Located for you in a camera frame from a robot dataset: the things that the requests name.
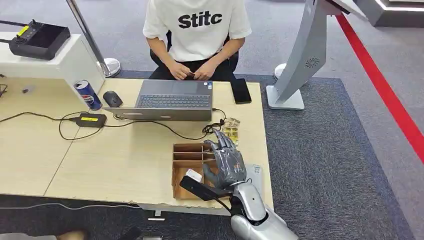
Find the small packet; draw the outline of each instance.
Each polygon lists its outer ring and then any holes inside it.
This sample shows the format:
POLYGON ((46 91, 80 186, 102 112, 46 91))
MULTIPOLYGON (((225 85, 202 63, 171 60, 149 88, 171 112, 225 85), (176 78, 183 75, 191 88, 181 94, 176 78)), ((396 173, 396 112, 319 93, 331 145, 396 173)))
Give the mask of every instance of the small packet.
POLYGON ((240 121, 229 117, 225 120, 225 124, 223 126, 223 133, 229 137, 236 147, 239 146, 239 126, 240 121))

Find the robotic hand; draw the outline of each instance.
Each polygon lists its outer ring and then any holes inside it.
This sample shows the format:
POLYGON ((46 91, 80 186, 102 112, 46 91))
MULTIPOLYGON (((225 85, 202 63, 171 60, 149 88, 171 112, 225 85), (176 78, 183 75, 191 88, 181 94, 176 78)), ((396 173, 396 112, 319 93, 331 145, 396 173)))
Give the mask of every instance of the robotic hand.
POLYGON ((216 188, 232 189, 231 228, 243 240, 297 240, 299 239, 272 209, 265 206, 254 185, 246 182, 247 171, 242 154, 224 133, 213 130, 218 143, 204 141, 214 151, 218 174, 203 165, 205 177, 216 188))

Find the screen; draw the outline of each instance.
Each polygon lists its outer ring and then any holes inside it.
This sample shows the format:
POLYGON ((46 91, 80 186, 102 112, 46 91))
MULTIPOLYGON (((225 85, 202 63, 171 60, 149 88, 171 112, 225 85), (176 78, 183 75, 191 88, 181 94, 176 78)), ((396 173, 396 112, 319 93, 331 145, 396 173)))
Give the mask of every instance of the screen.
POLYGON ((244 79, 231 80, 230 83, 236 104, 248 104, 252 102, 248 85, 244 79))
POLYGON ((29 39, 28 45, 47 49, 59 34, 61 34, 62 30, 63 27, 61 26, 45 24, 29 39))

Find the laptop touchpad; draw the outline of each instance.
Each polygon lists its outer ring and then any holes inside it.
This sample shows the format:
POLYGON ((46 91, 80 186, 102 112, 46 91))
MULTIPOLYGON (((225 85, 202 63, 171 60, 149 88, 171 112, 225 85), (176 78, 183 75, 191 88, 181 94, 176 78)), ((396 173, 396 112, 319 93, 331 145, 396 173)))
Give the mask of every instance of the laptop touchpad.
POLYGON ((172 87, 172 94, 182 94, 182 95, 190 95, 190 94, 196 94, 198 91, 198 82, 184 82, 184 81, 177 81, 174 82, 172 87))

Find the speaker grille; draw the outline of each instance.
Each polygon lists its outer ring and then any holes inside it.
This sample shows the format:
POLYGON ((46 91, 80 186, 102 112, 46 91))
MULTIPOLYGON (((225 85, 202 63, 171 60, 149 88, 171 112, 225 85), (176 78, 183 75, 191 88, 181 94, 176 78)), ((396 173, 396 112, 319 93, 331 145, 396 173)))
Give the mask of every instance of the speaker grille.
POLYGON ((320 63, 320 59, 318 57, 311 57, 305 61, 305 67, 308 69, 315 68, 320 63))

